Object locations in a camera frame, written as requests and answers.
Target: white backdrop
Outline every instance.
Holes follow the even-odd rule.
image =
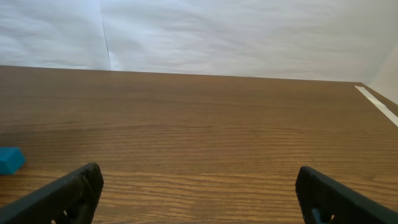
[[[370,83],[396,0],[2,0],[0,64]]]

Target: teal object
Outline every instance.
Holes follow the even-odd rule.
[[[18,147],[0,147],[0,174],[13,174],[25,163]]]

